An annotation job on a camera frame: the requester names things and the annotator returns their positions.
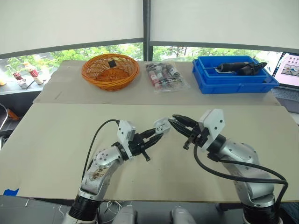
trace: electric screwdriver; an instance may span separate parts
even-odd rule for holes
[[[222,63],[216,67],[220,72],[230,72],[235,71],[241,76],[252,76],[256,75],[260,69],[267,65],[266,62],[261,62],[259,64],[249,63],[249,62],[234,62],[234,63]]]

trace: window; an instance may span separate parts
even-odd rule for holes
[[[64,60],[89,60],[97,55],[116,53],[128,55],[131,58],[143,60],[143,43],[126,43],[91,48],[71,49],[41,53],[35,55],[11,57],[0,59],[0,75],[6,81],[16,81],[11,71],[19,71],[23,78],[31,77],[25,70],[24,63],[29,62],[36,67],[36,70],[44,79],[49,79]]]
[[[173,59],[178,62],[191,62],[199,56],[229,56],[248,55],[259,62],[267,62],[266,69],[273,73],[282,52],[246,50],[246,49],[225,49],[225,48],[196,48],[196,47],[174,47],[154,46],[153,61]]]

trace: laptop screen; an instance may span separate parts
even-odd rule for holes
[[[273,76],[281,86],[299,88],[299,54],[283,52]]]

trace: green trees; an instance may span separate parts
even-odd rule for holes
[[[191,62],[199,56],[229,56],[229,55],[248,55],[260,60],[257,54],[260,50],[246,49],[225,49],[225,48],[194,48],[194,47],[164,47],[154,46],[153,61],[161,61],[166,58],[173,58],[175,61]]]
[[[194,48],[194,47],[177,47],[177,46],[154,46],[153,61],[161,61],[167,58],[172,58],[175,61],[192,61],[198,56],[227,56],[227,55],[249,55],[257,58],[258,50],[245,49],[221,49],[221,48]],[[82,49],[71,49],[50,52],[48,56],[40,58],[39,55],[28,55],[20,57],[12,57],[7,60],[7,64],[18,71],[23,71],[24,62],[30,62],[37,70],[58,68],[60,63],[64,60],[89,60],[90,58],[107,54],[116,53],[124,54],[134,58],[137,61],[143,60],[143,43],[119,44],[110,46],[100,46]],[[11,77],[10,72],[6,71],[6,75]]]

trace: gray floor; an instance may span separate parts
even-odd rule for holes
[[[0,224],[61,224],[63,214],[60,205],[37,200],[0,196]],[[122,205],[132,203],[138,211],[139,224],[168,224],[169,212],[175,205],[181,205],[189,210],[197,224],[242,224],[242,210],[230,210],[219,214],[214,203],[173,203],[173,202],[122,202]],[[111,219],[114,214],[107,211],[105,203],[101,205],[102,221]],[[65,214],[70,207],[61,206]]]

